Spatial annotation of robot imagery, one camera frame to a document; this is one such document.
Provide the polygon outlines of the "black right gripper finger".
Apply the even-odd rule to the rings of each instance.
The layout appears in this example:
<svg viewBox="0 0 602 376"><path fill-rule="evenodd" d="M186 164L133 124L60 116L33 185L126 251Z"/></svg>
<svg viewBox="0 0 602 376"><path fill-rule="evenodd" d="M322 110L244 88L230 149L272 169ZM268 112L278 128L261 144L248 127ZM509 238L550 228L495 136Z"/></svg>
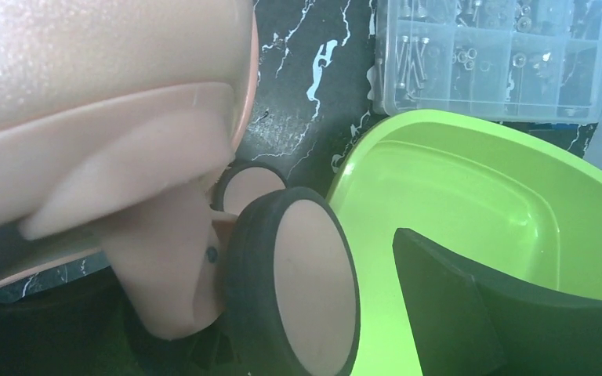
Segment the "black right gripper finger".
<svg viewBox="0 0 602 376"><path fill-rule="evenodd" d="M400 228L393 256L425 375L602 375L602 301L509 276Z"/></svg>

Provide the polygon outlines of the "pink hard-shell suitcase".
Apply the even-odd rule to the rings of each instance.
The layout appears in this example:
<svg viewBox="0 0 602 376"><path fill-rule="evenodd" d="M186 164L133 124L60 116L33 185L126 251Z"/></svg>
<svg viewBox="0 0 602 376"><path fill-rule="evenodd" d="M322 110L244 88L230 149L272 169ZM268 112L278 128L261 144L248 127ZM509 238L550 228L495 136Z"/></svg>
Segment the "pink hard-shell suitcase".
<svg viewBox="0 0 602 376"><path fill-rule="evenodd" d="M94 234L163 340L226 327L256 375L348 375L361 310L326 200L234 165L250 1L0 1L0 226Z"/></svg>

